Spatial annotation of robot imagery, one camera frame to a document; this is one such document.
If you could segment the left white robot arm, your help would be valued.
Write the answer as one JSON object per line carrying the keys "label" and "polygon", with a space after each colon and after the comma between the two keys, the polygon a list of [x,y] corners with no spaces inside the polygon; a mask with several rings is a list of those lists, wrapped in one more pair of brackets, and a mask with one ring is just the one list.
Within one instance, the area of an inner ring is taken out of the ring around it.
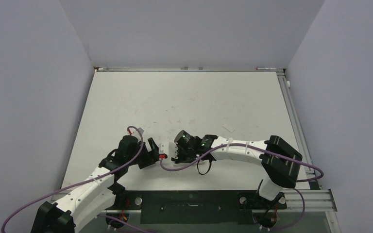
{"label": "left white robot arm", "polygon": [[124,136],[117,149],[101,160],[85,184],[74,188],[53,203],[44,202],[37,210],[33,233],[78,233],[103,210],[125,204],[125,187],[117,181],[130,166],[140,169],[159,160],[159,147],[148,138],[142,142],[133,135]]}

